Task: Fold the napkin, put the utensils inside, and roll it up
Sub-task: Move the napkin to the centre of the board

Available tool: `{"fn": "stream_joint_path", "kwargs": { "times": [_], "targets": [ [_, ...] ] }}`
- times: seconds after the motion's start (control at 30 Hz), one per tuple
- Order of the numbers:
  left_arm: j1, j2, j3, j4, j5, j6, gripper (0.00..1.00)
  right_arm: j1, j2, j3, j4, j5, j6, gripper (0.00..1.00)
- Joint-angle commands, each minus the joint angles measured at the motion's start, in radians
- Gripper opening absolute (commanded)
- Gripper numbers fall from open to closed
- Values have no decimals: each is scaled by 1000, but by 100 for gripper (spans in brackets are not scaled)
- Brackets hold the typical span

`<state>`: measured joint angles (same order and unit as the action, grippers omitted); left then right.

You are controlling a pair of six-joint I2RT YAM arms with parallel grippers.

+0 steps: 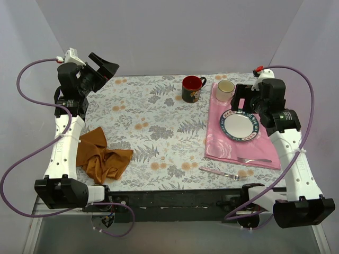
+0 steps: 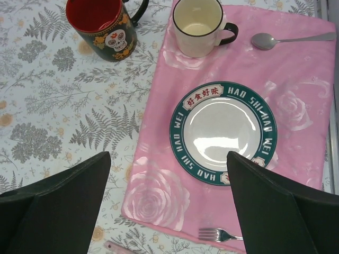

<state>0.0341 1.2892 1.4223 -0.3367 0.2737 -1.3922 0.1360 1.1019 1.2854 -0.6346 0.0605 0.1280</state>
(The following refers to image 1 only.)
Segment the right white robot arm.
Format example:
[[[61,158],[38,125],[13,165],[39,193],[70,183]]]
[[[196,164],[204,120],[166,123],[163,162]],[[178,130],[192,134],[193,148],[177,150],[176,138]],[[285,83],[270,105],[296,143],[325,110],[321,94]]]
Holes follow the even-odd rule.
[[[281,228],[319,225],[335,210],[335,203],[325,198],[316,184],[303,149],[307,136],[301,133],[296,112],[285,108],[285,91],[285,83],[276,78],[263,79],[254,86],[236,85],[231,109],[238,110],[243,100],[246,113],[258,114],[284,171],[269,187],[247,187],[234,211],[260,206]]]

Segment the orange brown cloth napkin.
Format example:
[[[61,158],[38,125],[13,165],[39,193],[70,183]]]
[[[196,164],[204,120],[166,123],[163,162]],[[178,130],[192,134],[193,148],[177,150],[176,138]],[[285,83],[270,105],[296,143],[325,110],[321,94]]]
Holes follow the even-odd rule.
[[[107,178],[117,180],[132,160],[133,150],[108,149],[101,127],[80,136],[76,166],[81,167],[96,184]]]

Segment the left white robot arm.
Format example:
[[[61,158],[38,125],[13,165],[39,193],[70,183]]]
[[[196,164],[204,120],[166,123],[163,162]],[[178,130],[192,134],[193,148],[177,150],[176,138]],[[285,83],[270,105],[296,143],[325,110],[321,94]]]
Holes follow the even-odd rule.
[[[54,96],[57,142],[43,179],[34,184],[35,191],[49,209],[83,208],[94,203],[100,211],[106,212],[113,204],[108,187],[87,186],[78,181],[76,175],[77,149],[88,108],[86,97],[100,90],[119,69],[118,64],[93,52],[88,57],[98,65],[98,70],[81,61],[73,49],[66,52],[64,62],[57,68],[60,82]]]

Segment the pink handled fork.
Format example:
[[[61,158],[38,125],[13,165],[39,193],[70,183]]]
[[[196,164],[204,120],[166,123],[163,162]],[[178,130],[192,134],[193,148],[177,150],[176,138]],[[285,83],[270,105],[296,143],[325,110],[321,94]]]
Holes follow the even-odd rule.
[[[247,181],[248,178],[247,176],[241,176],[241,175],[234,175],[234,174],[228,174],[228,173],[224,173],[220,170],[214,170],[214,169],[210,169],[210,168],[206,168],[206,167],[199,167],[200,170],[202,171],[206,171],[209,173],[213,173],[213,174],[217,174],[217,175],[222,175],[225,177],[228,177],[234,181]]]

